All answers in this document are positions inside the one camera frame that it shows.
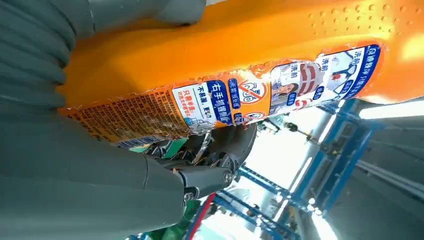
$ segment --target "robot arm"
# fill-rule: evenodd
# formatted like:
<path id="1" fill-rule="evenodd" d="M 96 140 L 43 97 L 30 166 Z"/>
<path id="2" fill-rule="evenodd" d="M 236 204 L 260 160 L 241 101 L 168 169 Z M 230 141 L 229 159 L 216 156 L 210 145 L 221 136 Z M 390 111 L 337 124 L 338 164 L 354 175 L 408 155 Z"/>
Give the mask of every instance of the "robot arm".
<path id="1" fill-rule="evenodd" d="M 76 38 L 143 17 L 195 23 L 205 0 L 0 0 L 0 239 L 110 239 L 177 223 L 182 178 L 56 114 Z"/>

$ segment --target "robotic hand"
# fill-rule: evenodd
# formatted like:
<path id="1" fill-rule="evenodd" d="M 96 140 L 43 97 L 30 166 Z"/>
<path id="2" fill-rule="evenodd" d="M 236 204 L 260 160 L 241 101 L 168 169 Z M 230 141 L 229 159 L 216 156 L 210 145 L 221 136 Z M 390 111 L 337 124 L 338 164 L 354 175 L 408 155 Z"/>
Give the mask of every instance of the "robotic hand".
<path id="1" fill-rule="evenodd" d="M 55 87 L 65 82 L 76 39 L 140 18 L 193 24 L 204 7 L 205 0 L 0 0 L 0 239 L 117 240 L 173 225 L 185 200 L 230 184 L 254 125 L 214 130 L 208 144 L 192 136 L 181 150 L 192 158 L 158 162 L 92 139 L 56 113 L 65 100 Z"/>

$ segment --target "plastic bottle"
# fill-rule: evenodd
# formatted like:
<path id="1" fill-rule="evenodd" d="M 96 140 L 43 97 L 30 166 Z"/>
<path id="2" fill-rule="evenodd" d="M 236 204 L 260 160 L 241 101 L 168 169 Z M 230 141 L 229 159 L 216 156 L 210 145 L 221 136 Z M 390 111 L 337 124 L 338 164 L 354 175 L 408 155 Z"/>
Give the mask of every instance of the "plastic bottle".
<path id="1" fill-rule="evenodd" d="M 63 115 L 132 147 L 346 98 L 424 94 L 424 2 L 228 0 L 81 41 Z"/>

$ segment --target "person image on label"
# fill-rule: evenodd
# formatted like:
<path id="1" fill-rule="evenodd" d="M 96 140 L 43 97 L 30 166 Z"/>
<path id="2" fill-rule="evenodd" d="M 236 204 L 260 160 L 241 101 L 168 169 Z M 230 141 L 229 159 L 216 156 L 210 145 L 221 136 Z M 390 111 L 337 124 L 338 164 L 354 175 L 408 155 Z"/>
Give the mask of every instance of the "person image on label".
<path id="1" fill-rule="evenodd" d="M 354 57 L 348 52 L 340 52 L 331 59 L 330 80 L 327 82 L 326 88 L 340 94 L 346 81 L 356 72 L 357 65 L 353 63 Z"/>
<path id="2" fill-rule="evenodd" d="M 285 104 L 290 93 L 302 96 L 315 91 L 324 81 L 324 73 L 316 63 L 290 63 L 271 71 L 271 106 Z"/>

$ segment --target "metal pipe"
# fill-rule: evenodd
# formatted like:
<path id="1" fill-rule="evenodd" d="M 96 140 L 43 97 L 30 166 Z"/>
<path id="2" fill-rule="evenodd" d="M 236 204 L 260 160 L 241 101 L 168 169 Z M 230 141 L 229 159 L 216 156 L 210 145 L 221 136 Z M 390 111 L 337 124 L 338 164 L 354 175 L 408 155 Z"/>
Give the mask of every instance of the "metal pipe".
<path id="1" fill-rule="evenodd" d="M 401 130 L 401 131 L 424 131 L 424 127 L 398 127 L 387 126 L 385 130 Z"/>
<path id="2" fill-rule="evenodd" d="M 202 157 L 203 153 L 205 152 L 205 150 L 208 148 L 208 145 L 211 142 L 211 140 L 212 140 L 211 131 L 208 131 L 204 135 L 204 139 L 203 139 L 203 142 L 201 144 L 199 152 L 196 154 L 196 157 L 193 159 L 193 165 L 197 165 L 200 162 L 201 157 Z"/>
<path id="3" fill-rule="evenodd" d="M 273 221 L 270 217 L 268 217 L 267 215 L 263 214 L 262 212 L 260 212 L 259 210 L 257 210 L 256 208 L 253 208 L 251 206 L 249 206 L 249 204 L 245 203 L 244 201 L 242 201 L 241 199 L 239 199 L 238 197 L 234 196 L 233 194 L 225 191 L 225 190 L 221 190 L 219 191 L 220 193 L 227 195 L 228 197 L 230 197 L 232 200 L 236 201 L 237 203 L 239 203 L 240 205 L 242 205 L 243 207 L 249 209 L 250 211 L 254 212 L 255 214 L 257 214 L 258 216 L 261 215 L 261 218 L 267 220 L 269 223 L 272 223 L 273 225 L 275 225 L 276 227 L 286 231 L 287 233 L 289 233 L 292 236 L 295 236 L 295 238 L 299 238 L 299 236 L 293 232 L 292 230 L 290 230 L 290 228 L 281 225 L 275 221 Z"/>
<path id="4" fill-rule="evenodd" d="M 408 146 L 408 145 L 402 145 L 402 144 L 393 144 L 393 143 L 387 143 L 387 142 L 377 141 L 377 140 L 370 140 L 369 142 L 372 144 L 381 144 L 381 145 L 386 145 L 393 148 L 401 148 L 401 149 L 408 149 L 408 150 L 414 150 L 414 151 L 424 151 L 424 148 L 421 148 L 421 147 L 414 147 L 414 146 Z"/>
<path id="5" fill-rule="evenodd" d="M 257 226 L 257 223 L 256 223 L 255 220 L 253 220 L 253 218 L 251 218 L 251 217 L 245 215 L 244 213 L 242 213 L 241 211 L 237 210 L 235 207 L 233 207 L 228 201 L 226 201 L 222 197 L 219 197 L 219 196 L 215 197 L 213 202 L 224 207 L 224 208 L 226 208 L 226 209 L 228 209 L 229 211 L 231 211 L 234 214 L 236 214 L 237 216 L 243 218 L 247 222 Z M 263 222 L 261 222 L 258 227 L 260 227 L 262 230 L 265 230 L 267 233 L 269 233 L 271 236 L 273 236 L 275 240 L 282 240 L 283 239 L 282 236 L 278 232 L 276 232 L 275 230 L 273 230 L 269 226 L 265 225 Z"/>
<path id="6" fill-rule="evenodd" d="M 372 168 L 375 171 L 378 171 L 378 172 L 380 172 L 380 173 L 382 173 L 382 174 L 384 174 L 384 175 L 386 175 L 386 176 L 388 176 L 388 177 L 390 177 L 390 178 L 392 178 L 392 179 L 394 179 L 396 181 L 399 181 L 399 182 L 401 182 L 401 183 L 403 183 L 403 184 L 405 184 L 405 185 L 407 185 L 407 186 L 409 186 L 411 188 L 417 189 L 418 191 L 421 191 L 421 192 L 424 193 L 424 185 L 422 185 L 422 184 L 420 184 L 418 182 L 411 181 L 411 180 L 409 180 L 407 178 L 404 178 L 402 176 L 399 176 L 399 175 L 397 175 L 397 174 L 395 174 L 395 173 L 393 173 L 391 171 L 388 171 L 388 170 L 386 170 L 384 168 L 381 168 L 379 166 L 373 165 L 373 164 L 368 163 L 366 161 L 360 160 L 360 161 L 358 161 L 358 164 L 360 164 L 362 166 L 365 166 L 367 168 Z"/>
<path id="7" fill-rule="evenodd" d="M 308 204 L 301 197 L 292 196 L 289 190 L 266 179 L 265 177 L 261 176 L 260 174 L 258 174 L 257 172 L 251 170 L 250 168 L 246 166 L 242 166 L 239 170 L 240 170 L 239 173 L 243 177 L 258 184 L 259 186 L 263 187 L 265 190 L 269 191 L 270 193 L 273 193 L 273 194 L 279 193 L 283 198 L 287 199 L 293 206 L 305 212 L 309 211 L 307 208 Z"/>
<path id="8" fill-rule="evenodd" d="M 389 182 L 389 183 L 391 183 L 391 184 L 393 184 L 393 185 L 395 185 L 395 186 L 397 186 L 397 187 L 399 187 L 399 188 L 401 188 L 401 189 L 409 192 L 410 194 L 412 194 L 414 196 L 417 196 L 417 197 L 421 198 L 422 200 L 424 200 L 424 192 L 423 191 L 421 191 L 421 190 L 419 190 L 417 188 L 414 188 L 412 186 L 409 186 L 407 184 L 404 184 L 403 182 L 398 181 L 395 178 L 392 178 L 392 177 L 390 177 L 390 176 L 388 176 L 388 175 L 386 175 L 386 174 L 384 174 L 384 173 L 376 170 L 373 167 L 369 167 L 366 164 L 363 164 L 362 162 L 358 162 L 356 164 L 356 166 L 359 167 L 360 169 L 365 170 L 365 171 L 367 171 L 367 172 L 369 172 L 369 173 L 371 173 L 371 174 L 373 174 L 373 175 L 381 178 L 382 180 L 385 180 L 385 181 L 387 181 L 387 182 Z"/>

